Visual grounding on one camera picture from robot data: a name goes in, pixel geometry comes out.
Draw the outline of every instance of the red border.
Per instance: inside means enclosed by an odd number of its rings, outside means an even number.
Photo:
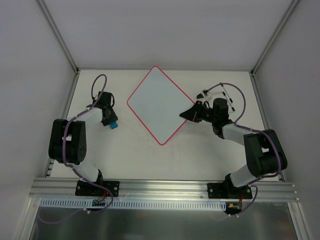
[[[146,124],[141,120],[141,118],[138,116],[138,114],[132,109],[132,107],[129,105],[129,100],[132,97],[132,95],[137,91],[137,89],[140,87],[140,85],[143,83],[143,81],[146,79],[146,77],[149,75],[149,73],[152,71],[152,69],[157,68],[159,69],[184,95],[186,95],[186,97],[188,99],[190,99],[190,101],[192,103],[195,103],[164,71],[162,71],[162,69],[158,66],[153,66],[150,71],[147,73],[147,75],[145,75],[145,77],[143,78],[143,80],[140,82],[140,84],[136,87],[136,89],[133,91],[133,93],[130,95],[130,97],[128,98],[128,100],[126,101],[126,104],[128,105],[128,107],[131,109],[131,111],[134,113],[134,115],[136,115],[136,117],[140,120],[140,122],[143,124],[143,126],[149,131],[149,133],[152,135],[152,137],[157,141],[158,144],[160,145],[165,145],[171,138],[173,135],[175,135],[175,133],[186,123],[187,120],[185,120],[175,131],[174,133],[172,133],[172,135],[164,142],[164,143],[160,143],[158,141],[158,139],[155,137],[155,135],[150,131],[150,129],[146,126]]]

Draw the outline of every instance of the gray wall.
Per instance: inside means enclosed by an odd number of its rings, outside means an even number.
[[[0,4],[0,239],[11,240],[73,71],[35,0]]]
[[[45,0],[78,67],[250,70],[292,0]]]
[[[303,0],[279,36],[257,81],[267,118],[288,159],[307,222],[319,234],[320,1]]]

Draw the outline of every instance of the blue object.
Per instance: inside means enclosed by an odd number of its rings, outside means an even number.
[[[115,129],[116,127],[118,127],[118,123],[116,121],[110,123],[110,128],[111,129]]]

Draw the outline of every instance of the black mounting plate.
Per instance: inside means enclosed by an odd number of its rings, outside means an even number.
[[[240,191],[229,194],[225,191],[219,190],[221,183],[208,183],[206,185],[209,199],[252,199],[252,192],[249,186],[243,187]]]
[[[118,197],[120,186],[119,181],[103,181],[102,186],[109,189],[114,198]],[[90,183],[79,180],[76,184],[76,196],[101,197],[103,194],[104,190],[102,188],[93,186]]]

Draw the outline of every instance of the white table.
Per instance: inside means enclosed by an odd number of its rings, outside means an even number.
[[[109,126],[99,124],[86,134],[86,160],[99,168],[104,178],[223,180],[225,175],[246,163],[245,148],[217,137],[208,122],[187,121],[165,145],[159,145],[127,106],[128,97],[147,73],[147,70],[80,72],[69,117],[78,114],[92,102],[91,85],[99,74],[107,75],[106,91],[112,92],[115,97],[113,109],[119,118],[118,127],[110,129]],[[247,100],[246,111],[239,124],[264,129],[248,72],[171,70],[165,73],[194,100],[201,90],[217,83],[235,84],[243,91]],[[102,85],[103,77],[96,83],[94,92],[98,93]],[[243,100],[236,89],[225,87],[234,102],[236,111],[230,114],[230,118],[235,120],[242,111]],[[55,162],[51,177],[74,178],[75,175],[63,164]]]

